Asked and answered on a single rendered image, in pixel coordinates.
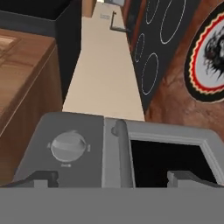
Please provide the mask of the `brown wooden cupboard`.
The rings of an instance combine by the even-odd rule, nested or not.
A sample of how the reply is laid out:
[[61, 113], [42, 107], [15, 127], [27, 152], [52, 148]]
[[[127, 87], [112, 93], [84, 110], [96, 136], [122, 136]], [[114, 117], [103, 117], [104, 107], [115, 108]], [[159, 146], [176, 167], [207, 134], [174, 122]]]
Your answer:
[[62, 105], [55, 39], [0, 29], [0, 186], [13, 180], [41, 116]]

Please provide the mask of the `grey toaster oven door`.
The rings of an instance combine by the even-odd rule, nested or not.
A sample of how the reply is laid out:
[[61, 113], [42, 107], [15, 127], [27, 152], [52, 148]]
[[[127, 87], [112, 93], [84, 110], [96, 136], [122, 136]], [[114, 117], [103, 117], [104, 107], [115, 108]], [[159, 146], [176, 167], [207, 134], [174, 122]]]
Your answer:
[[198, 145], [217, 183], [224, 186], [224, 143], [216, 132], [210, 129], [154, 122], [127, 121], [126, 124], [130, 139]]

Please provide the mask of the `black hob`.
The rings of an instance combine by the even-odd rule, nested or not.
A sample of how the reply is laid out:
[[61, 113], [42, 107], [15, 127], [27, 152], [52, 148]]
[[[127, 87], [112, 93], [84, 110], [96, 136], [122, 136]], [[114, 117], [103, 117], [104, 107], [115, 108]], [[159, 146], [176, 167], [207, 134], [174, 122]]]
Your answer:
[[132, 61], [146, 113], [200, 0], [146, 0]]

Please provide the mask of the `patterned round plate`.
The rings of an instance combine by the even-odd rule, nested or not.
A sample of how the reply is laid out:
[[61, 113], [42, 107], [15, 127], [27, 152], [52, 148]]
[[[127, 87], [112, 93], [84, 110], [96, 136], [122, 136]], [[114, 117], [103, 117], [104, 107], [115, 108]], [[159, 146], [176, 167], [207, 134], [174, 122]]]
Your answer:
[[197, 30], [185, 58], [185, 86], [198, 102], [224, 101], [224, 1]]

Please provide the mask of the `grey toaster oven knob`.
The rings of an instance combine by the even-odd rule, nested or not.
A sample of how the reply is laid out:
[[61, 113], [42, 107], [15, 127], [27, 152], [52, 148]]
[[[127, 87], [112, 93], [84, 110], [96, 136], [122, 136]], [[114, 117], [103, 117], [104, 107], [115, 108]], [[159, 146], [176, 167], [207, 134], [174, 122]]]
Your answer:
[[50, 147], [52, 155], [62, 163], [70, 163], [79, 159], [86, 148], [84, 137], [76, 130], [59, 134], [53, 139]]

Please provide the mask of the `grey toaster oven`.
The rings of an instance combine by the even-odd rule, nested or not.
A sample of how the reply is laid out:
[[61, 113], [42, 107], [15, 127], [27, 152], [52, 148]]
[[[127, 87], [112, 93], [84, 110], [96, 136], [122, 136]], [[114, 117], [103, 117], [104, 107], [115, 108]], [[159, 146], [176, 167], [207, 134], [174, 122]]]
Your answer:
[[[121, 187], [118, 137], [111, 133], [115, 118], [68, 112], [44, 115], [25, 150], [14, 179], [35, 171], [57, 171], [59, 187]], [[59, 134], [76, 130], [87, 144], [83, 155], [70, 163], [58, 161], [51, 143]], [[134, 187], [167, 187], [168, 171], [189, 171], [217, 183], [198, 145], [130, 139], [129, 149]]]

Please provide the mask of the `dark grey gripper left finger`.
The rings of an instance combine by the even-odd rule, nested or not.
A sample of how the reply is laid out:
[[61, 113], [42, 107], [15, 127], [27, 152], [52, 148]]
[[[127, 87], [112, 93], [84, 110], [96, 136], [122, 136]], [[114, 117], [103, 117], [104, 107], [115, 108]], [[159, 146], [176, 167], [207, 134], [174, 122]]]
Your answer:
[[1, 188], [23, 187], [23, 188], [56, 188], [59, 186], [59, 174], [57, 171], [35, 171], [26, 178], [13, 181]]

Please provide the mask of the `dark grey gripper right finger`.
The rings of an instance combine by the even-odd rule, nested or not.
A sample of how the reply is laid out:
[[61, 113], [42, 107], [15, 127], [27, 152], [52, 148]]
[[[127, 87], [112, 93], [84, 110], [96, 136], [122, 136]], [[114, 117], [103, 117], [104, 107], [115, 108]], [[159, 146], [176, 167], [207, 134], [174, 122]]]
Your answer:
[[212, 187], [223, 188], [223, 185], [209, 182], [197, 177], [190, 171], [168, 171], [167, 172], [168, 187], [172, 188], [196, 188], [196, 187]]

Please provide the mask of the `black appliance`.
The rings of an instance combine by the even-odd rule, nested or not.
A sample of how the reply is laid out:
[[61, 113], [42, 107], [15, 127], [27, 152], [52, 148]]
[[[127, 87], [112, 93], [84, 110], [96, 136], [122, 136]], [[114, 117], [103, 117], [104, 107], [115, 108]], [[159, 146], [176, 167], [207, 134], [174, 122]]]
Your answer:
[[56, 39], [62, 99], [81, 53], [82, 0], [0, 0], [0, 28]]

